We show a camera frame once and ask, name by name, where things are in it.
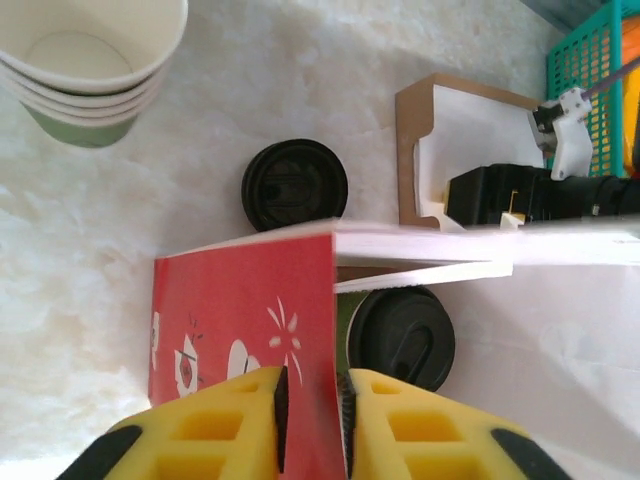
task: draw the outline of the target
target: white robotic part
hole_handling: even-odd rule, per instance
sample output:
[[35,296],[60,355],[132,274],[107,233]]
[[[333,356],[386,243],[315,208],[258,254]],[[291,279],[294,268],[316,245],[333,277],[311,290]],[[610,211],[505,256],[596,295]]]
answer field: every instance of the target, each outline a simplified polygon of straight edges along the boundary
[[553,121],[557,148],[551,170],[552,180],[589,176],[593,144],[584,119],[592,106],[589,99],[582,98],[583,92],[575,87],[560,95],[559,103],[564,115]]

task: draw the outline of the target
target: black coffee cup lid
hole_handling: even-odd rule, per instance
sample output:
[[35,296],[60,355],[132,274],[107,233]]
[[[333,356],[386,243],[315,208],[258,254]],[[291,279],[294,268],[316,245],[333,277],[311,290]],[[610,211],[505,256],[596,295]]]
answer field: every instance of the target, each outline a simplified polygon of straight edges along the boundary
[[349,365],[436,391],[453,365],[449,315],[426,289],[371,293],[356,312],[348,339]]
[[340,217],[347,193],[340,159],[328,147],[307,139],[265,148],[242,179],[242,205],[258,231]]

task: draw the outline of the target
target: green plastic basket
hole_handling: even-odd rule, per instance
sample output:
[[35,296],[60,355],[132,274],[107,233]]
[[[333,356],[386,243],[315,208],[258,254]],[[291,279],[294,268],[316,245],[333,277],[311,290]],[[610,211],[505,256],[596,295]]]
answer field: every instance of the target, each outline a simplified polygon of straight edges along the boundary
[[[640,0],[612,0],[567,35],[547,58],[547,95],[573,86],[585,90],[622,64],[622,19],[640,14]],[[626,176],[623,160],[622,82],[591,99],[587,119],[593,142],[592,177]]]

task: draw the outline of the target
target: cup rim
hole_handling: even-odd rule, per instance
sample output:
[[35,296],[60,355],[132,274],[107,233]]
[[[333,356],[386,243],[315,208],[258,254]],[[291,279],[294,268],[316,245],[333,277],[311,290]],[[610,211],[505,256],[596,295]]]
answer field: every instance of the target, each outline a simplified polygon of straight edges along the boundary
[[72,95],[58,90],[52,89],[36,82],[35,80],[22,75],[20,72],[14,70],[12,67],[4,64],[0,60],[0,83],[3,79],[13,81],[23,88],[27,88],[43,97],[60,104],[68,105],[70,107],[77,108],[105,108],[115,105],[120,105],[131,101],[144,93],[149,88],[152,88],[155,84],[161,82],[169,71],[170,62],[167,62],[160,66],[158,70],[147,77],[142,83],[136,85],[130,90],[126,90],[121,93],[112,95],[98,95],[98,96],[83,96]]
[[24,76],[31,78],[32,80],[42,83],[49,88],[56,90],[60,88],[62,90],[79,91],[84,93],[104,93],[109,94],[111,92],[117,92],[121,89],[126,89],[130,85],[135,85],[138,82],[149,77],[155,70],[157,70],[163,63],[165,63],[176,51],[178,45],[182,41],[184,32],[187,26],[187,18],[189,16],[189,2],[188,0],[181,0],[182,3],[182,16],[180,18],[180,24],[178,26],[178,34],[174,38],[170,45],[162,56],[160,56],[155,62],[147,65],[141,70],[132,72],[128,75],[120,75],[118,77],[112,77],[109,79],[93,79],[82,77],[67,77],[58,73],[47,72],[46,70],[34,67],[6,52],[0,50],[0,61],[11,66],[14,70],[22,73]]
[[159,92],[160,89],[157,90],[156,95],[150,95],[148,98],[141,101],[139,104],[127,110],[126,112],[102,118],[86,118],[77,115],[69,115],[66,113],[58,112],[44,105],[38,105],[37,103],[25,98],[18,98],[18,101],[23,103],[25,106],[28,106],[29,108],[41,113],[42,115],[52,118],[53,120],[56,120],[58,122],[74,125],[76,127],[102,128],[118,125],[139,115],[149,105],[151,105],[151,103],[156,99]]
[[75,107],[72,105],[56,102],[55,100],[40,95],[39,93],[34,92],[33,90],[30,90],[24,85],[21,85],[20,83],[9,78],[0,79],[0,83],[3,83],[5,89],[9,91],[9,93],[17,97],[20,101],[29,100],[37,105],[42,105],[50,108],[51,110],[55,110],[56,112],[83,118],[105,118],[113,115],[118,115],[120,113],[125,113],[128,110],[134,108],[139,103],[145,101],[149,96],[157,96],[160,88],[162,88],[162,81],[159,81],[127,102],[107,107],[86,108]]

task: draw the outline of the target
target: stacked paper cups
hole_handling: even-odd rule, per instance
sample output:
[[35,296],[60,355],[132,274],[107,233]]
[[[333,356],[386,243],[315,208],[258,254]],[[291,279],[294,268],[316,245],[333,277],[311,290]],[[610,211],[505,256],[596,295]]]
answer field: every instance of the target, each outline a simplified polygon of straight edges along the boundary
[[187,0],[0,0],[0,84],[52,137],[111,145],[157,97]]

